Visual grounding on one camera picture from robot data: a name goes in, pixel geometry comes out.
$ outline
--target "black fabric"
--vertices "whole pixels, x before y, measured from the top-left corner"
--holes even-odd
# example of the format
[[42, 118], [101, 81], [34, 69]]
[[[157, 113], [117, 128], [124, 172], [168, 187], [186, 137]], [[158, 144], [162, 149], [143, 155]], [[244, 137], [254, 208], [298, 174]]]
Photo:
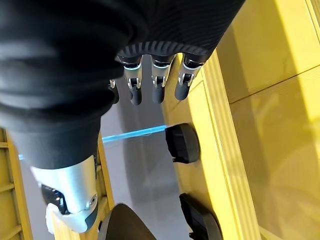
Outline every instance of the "black fabric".
[[243, 1], [1, 0], [0, 126], [31, 165], [83, 161], [123, 74], [116, 55], [209, 56]]

